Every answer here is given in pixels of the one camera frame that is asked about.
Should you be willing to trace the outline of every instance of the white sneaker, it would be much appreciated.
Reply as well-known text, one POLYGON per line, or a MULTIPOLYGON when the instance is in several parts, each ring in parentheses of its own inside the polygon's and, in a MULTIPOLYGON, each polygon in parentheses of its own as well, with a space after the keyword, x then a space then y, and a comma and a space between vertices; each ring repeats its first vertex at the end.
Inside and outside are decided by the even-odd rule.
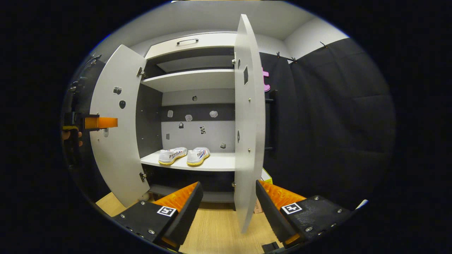
POLYGON ((209 157, 210 151, 206 147, 196 147, 188 151, 187 164, 190 166, 198 166, 209 157))
POLYGON ((187 155, 187 148, 176 147, 169 150, 160 150, 159 163, 163 165, 171 165, 177 158, 187 155))

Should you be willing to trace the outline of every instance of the white shelf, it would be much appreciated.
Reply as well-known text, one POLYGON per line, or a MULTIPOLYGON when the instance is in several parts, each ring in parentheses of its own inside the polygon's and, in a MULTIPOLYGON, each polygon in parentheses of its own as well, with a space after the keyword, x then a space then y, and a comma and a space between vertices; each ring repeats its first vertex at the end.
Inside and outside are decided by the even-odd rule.
POLYGON ((233 69, 209 69, 166 74, 141 81, 162 93, 193 89, 234 89, 233 69))
POLYGON ((160 151, 141 158, 142 164, 158 166, 170 169, 195 170, 195 171, 235 171, 235 153, 210 153, 210 156, 199 166, 187 165, 187 156, 176 159, 172 165, 159 163, 160 151))

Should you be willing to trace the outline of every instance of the yellow sole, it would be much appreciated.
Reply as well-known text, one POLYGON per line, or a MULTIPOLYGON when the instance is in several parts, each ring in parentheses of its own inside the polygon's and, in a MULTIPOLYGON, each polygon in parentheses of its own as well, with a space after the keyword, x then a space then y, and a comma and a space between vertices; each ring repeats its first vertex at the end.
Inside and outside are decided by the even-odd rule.
POLYGON ((210 154, 208 154, 206 157, 204 157, 204 158, 202 159, 202 161, 200 161, 200 162, 198 162, 198 163, 189 163, 189 162, 187 162, 187 164, 190 165, 190 166, 198 166, 198 165, 201 165, 201 164, 204 162, 204 160, 205 160, 206 158, 209 158, 209 156, 210 156, 210 154))
POLYGON ((176 157, 176 158, 174 158, 173 161, 168 162, 168 163, 166 163, 166 162, 161 162, 161 161, 159 161, 159 163, 162 164, 162 165, 171 165, 171 164, 173 164, 178 158, 182 158, 182 157, 184 157, 184 156, 186 156, 186 155, 182 155, 182 156, 176 157))

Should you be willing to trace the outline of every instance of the drawer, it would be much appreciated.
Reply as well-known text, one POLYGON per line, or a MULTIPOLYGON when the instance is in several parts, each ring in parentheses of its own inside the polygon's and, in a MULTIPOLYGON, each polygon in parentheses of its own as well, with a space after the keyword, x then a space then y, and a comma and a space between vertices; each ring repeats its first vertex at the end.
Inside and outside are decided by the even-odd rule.
POLYGON ((146 59, 169 53, 210 47, 234 47, 236 33, 202 33, 180 37, 151 46, 146 59))

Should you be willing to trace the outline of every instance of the orange block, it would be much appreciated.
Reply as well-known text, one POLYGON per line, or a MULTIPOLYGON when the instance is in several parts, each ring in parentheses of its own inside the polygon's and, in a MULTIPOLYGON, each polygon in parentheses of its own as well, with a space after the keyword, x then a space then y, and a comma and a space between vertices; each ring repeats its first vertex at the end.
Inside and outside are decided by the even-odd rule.
POLYGON ((154 201, 153 203, 161 206, 176 208, 177 211, 180 212, 197 184, 198 182, 195 182, 187 187, 171 193, 166 197, 154 201))
POLYGON ((85 118, 85 129, 118 127, 117 118, 85 118))
POLYGON ((264 187, 268 196, 270 196, 270 199, 272 200, 273 204, 276 206, 278 211, 281 209, 281 207, 285 205, 306 199, 303 196, 300 196, 296 193, 293 193, 271 183, 266 183, 262 180, 259 180, 259 182, 264 187))

